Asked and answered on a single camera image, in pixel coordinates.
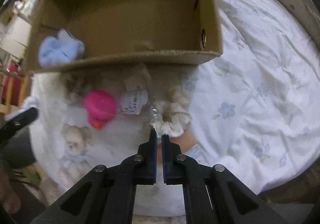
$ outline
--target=beige plush toy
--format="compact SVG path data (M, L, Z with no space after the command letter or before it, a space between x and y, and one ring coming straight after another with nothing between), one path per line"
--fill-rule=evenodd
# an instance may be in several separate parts
M85 176L92 168L85 154L87 145L91 145L90 129L88 127L77 127L65 124L62 128L64 135L65 155L60 160L61 168L59 177L63 188L70 189L76 182Z
M98 71L73 71L60 74L60 82L65 87L65 98L69 105L83 106L84 98L101 84Z

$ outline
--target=blue flower pattern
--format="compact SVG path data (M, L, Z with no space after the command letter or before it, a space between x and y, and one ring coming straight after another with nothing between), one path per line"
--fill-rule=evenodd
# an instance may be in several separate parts
M227 76L230 73L230 64L228 61L224 61L223 59L216 58L213 60L215 66L220 69L221 72L213 70L215 74L218 76Z
M262 157L269 157L270 153L270 144L267 143L264 147L258 147L253 155L258 159L262 159Z
M227 102L223 102L218 112L222 114L223 119L227 119L228 117L234 117L236 115L235 108L235 105L229 105Z
M243 41L240 38L238 38L238 37L233 38L232 42L235 43L236 45L238 45L239 49L244 48Z
M289 117L288 117L288 125L290 126L291 122L292 122L292 119L293 119L293 113L290 113L289 114Z
M193 91L196 88L196 86L193 84L192 81L185 82L183 86L184 86L184 89L187 91Z
M260 95L260 97L266 97L268 96L268 88L264 85L264 83L261 83L260 87L257 87L257 91Z
M304 129L303 129L303 137L306 137L309 133L309 127L306 126Z
M287 156L284 154L279 160L279 167L284 167L287 164Z
M202 152L201 152L199 146L195 145L195 146L191 147L188 151L186 151L184 154L197 160L199 157L201 157Z

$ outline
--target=metal grommet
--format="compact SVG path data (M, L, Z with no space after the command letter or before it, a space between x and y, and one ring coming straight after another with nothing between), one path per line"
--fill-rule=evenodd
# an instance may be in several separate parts
M200 36L200 47L202 50L205 48L206 43L207 43L207 36L205 35L205 30L202 29L201 36Z
M224 169L225 169L222 164L216 164L214 166L214 168L215 168L216 171L220 171L220 172L224 171Z
M105 167L103 164L99 164L99 165L97 165L97 166L94 168L94 170L95 170L96 172L103 172L105 168L106 168L106 167Z
M143 156L142 155L135 155L133 158L135 161L142 161L143 160Z
M176 156L176 158L177 158L178 161L184 161L187 157L185 155L183 155L183 154L179 154L179 155Z

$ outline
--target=pink rubber duck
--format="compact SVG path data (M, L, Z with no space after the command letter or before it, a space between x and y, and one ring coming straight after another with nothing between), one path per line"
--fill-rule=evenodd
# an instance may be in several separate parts
M109 93L103 90L93 90L85 97L84 107L88 113L88 123L100 129L115 117L117 104Z

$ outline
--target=stuffed animal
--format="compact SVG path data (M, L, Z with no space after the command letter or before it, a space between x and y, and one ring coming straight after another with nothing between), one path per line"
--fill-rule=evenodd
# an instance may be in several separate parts
M88 123L96 129L116 116L116 101L103 90L91 91L84 99L84 107L88 113Z
M60 82L65 87L65 99L69 105L83 106L84 98L101 84L97 71L74 71L60 74Z
M91 144L90 129L65 124L62 128L65 138L65 155L60 159L59 177L62 187L70 189L92 168L87 162L86 146Z

